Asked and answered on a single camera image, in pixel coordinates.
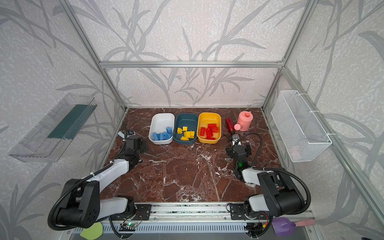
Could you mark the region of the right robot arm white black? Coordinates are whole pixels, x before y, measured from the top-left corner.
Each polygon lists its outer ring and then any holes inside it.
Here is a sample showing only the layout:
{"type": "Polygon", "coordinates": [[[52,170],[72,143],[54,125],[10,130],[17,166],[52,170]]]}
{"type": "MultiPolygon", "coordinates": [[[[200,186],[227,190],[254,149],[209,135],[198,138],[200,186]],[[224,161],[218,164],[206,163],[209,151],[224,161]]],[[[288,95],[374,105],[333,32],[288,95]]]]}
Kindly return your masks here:
{"type": "Polygon", "coordinates": [[[256,219],[259,214],[268,218],[282,215],[298,215],[304,213],[311,204],[311,193],[308,186],[296,175],[284,168],[256,168],[255,163],[263,144],[260,139],[252,165],[248,157],[252,155],[249,143],[242,144],[243,139],[237,134],[229,137],[231,143],[226,147],[227,155],[234,160],[233,173],[243,183],[257,185],[262,193],[248,197],[241,205],[230,204],[230,212],[236,214],[234,219],[256,219]]]}

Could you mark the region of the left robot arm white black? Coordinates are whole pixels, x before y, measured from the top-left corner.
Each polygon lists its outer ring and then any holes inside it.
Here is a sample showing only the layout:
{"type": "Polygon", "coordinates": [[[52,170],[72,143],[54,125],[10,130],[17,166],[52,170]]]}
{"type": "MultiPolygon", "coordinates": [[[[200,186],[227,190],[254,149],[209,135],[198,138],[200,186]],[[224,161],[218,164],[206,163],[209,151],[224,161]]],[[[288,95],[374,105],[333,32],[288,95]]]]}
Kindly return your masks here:
{"type": "Polygon", "coordinates": [[[148,151],[148,143],[133,130],[124,127],[124,144],[108,165],[82,179],[70,179],[48,215],[48,226],[55,231],[87,229],[94,223],[123,214],[133,217],[137,212],[133,197],[118,196],[102,200],[101,192],[119,177],[131,171],[148,151]]]}

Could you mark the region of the red and black hand tool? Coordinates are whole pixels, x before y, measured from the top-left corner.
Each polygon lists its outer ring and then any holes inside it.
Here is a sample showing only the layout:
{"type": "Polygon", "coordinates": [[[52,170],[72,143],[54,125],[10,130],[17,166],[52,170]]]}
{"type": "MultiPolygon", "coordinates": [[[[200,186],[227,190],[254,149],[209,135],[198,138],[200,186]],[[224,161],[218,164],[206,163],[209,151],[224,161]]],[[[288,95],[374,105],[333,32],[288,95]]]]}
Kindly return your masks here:
{"type": "Polygon", "coordinates": [[[233,140],[233,135],[236,134],[235,125],[234,125],[233,121],[231,120],[231,118],[226,118],[226,125],[227,125],[227,129],[228,129],[229,134],[225,135],[225,136],[226,136],[228,142],[231,142],[233,140]]]}

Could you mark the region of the white plastic bin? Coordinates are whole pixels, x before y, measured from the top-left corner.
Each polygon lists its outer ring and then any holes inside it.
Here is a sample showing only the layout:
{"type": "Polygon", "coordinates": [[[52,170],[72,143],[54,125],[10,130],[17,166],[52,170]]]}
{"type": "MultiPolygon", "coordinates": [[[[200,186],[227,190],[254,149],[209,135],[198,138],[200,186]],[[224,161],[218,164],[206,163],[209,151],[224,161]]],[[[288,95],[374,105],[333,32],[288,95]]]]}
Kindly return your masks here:
{"type": "Polygon", "coordinates": [[[173,141],[173,134],[172,138],[169,140],[163,140],[163,141],[154,141],[153,133],[160,134],[160,133],[167,133],[166,128],[171,127],[172,130],[174,130],[174,123],[175,123],[175,116],[171,113],[161,113],[161,114],[155,114],[152,117],[151,121],[151,127],[149,132],[149,139],[151,142],[155,145],[168,145],[173,141]]]}

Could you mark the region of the pink toy watering can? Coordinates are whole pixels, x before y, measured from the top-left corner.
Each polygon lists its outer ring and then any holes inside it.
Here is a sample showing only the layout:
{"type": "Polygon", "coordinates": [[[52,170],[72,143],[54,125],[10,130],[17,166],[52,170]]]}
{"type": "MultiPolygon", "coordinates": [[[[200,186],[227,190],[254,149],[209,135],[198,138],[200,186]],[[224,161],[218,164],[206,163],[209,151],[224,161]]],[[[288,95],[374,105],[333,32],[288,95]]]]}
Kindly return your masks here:
{"type": "Polygon", "coordinates": [[[249,111],[242,111],[239,114],[238,121],[234,125],[236,131],[246,132],[249,130],[253,120],[253,114],[249,111]]]}

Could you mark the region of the yellow plastic bin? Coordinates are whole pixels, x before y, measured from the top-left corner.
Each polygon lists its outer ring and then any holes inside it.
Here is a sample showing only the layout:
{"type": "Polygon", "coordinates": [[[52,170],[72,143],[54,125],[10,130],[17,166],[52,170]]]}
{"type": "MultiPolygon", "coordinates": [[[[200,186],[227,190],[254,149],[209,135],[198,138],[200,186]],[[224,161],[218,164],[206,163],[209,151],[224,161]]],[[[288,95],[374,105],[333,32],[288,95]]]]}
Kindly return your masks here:
{"type": "Polygon", "coordinates": [[[216,144],[222,137],[222,118],[217,113],[201,113],[198,121],[198,140],[203,144],[216,144]]]}

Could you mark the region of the dark teal plastic bin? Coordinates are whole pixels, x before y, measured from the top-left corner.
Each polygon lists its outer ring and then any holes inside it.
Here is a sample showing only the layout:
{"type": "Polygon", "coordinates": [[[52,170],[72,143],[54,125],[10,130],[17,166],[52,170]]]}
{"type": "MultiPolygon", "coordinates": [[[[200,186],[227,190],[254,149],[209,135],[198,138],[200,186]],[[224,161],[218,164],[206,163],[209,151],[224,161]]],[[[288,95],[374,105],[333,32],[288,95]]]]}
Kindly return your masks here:
{"type": "Polygon", "coordinates": [[[198,116],[191,113],[179,114],[174,125],[174,141],[181,145],[193,145],[197,140],[198,116]]]}

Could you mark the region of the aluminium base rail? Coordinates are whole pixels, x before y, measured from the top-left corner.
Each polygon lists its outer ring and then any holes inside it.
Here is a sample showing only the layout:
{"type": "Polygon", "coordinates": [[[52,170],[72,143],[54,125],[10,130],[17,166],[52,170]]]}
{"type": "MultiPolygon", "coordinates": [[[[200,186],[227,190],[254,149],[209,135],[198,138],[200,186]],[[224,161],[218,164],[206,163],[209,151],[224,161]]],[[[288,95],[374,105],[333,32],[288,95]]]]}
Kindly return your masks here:
{"type": "MultiPolygon", "coordinates": [[[[126,217],[113,215],[112,221],[101,221],[103,234],[119,233],[127,238],[133,234],[178,234],[178,233],[244,233],[249,230],[263,232],[273,230],[273,217],[259,214],[256,219],[234,219],[230,204],[242,203],[137,203],[137,214],[126,217]]],[[[72,230],[73,234],[82,228],[72,230]]]]}

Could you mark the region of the clear plastic wall shelf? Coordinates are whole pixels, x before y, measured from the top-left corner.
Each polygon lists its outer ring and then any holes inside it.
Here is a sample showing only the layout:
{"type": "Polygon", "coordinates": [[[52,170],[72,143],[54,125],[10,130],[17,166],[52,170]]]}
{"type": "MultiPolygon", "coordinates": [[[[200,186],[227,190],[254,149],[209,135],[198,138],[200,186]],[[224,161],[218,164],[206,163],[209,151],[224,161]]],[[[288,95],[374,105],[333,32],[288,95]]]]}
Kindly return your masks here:
{"type": "Polygon", "coordinates": [[[67,94],[10,152],[24,163],[55,163],[93,114],[94,97],[67,94]]]}

